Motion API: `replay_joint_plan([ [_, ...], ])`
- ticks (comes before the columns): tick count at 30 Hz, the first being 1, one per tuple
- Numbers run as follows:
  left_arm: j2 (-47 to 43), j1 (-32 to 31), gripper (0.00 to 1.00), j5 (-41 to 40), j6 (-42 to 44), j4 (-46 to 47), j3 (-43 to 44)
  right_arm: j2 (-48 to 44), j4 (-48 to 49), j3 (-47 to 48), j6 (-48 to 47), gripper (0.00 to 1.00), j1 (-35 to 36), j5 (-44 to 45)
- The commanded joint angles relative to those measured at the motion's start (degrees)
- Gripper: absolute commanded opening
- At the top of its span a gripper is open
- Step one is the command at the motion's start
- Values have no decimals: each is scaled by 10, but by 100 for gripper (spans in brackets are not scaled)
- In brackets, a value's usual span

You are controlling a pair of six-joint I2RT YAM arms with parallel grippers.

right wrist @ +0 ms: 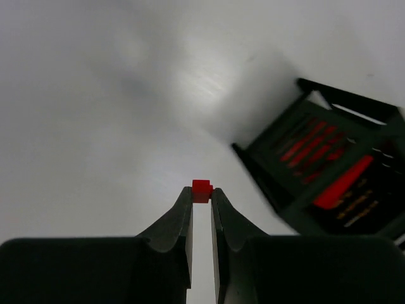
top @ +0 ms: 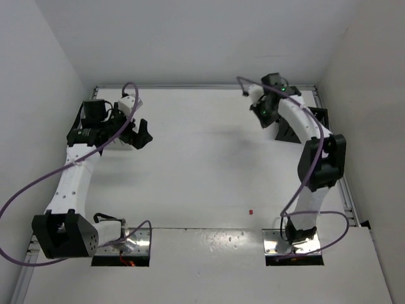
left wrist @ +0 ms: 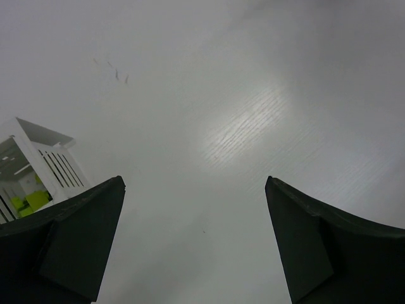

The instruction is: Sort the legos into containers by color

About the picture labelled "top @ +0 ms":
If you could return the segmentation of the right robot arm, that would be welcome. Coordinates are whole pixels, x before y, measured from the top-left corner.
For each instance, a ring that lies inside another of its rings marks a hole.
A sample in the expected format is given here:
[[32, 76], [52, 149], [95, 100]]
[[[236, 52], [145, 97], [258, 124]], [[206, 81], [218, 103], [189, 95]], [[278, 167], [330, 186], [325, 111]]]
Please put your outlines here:
[[344, 174], [346, 139], [323, 126], [305, 105], [299, 89], [279, 73], [265, 75], [246, 94], [262, 128], [285, 121], [303, 145], [297, 167], [301, 185], [288, 202], [296, 207], [292, 213], [287, 207], [281, 211], [281, 218], [287, 220], [282, 223], [281, 235], [289, 244], [312, 239], [323, 200]]

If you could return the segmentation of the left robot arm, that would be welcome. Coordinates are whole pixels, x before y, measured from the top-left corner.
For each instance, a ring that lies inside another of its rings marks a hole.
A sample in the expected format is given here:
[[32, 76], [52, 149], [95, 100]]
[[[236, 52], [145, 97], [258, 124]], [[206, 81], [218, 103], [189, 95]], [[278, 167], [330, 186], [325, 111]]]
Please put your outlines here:
[[89, 184], [105, 145], [114, 142], [142, 149], [152, 141], [147, 121], [134, 112], [141, 99], [125, 95], [107, 109], [108, 101], [84, 101], [66, 137], [66, 165], [44, 214], [34, 216], [32, 229], [48, 259], [93, 257], [98, 248], [125, 248], [130, 232], [125, 219], [102, 213], [85, 217]]

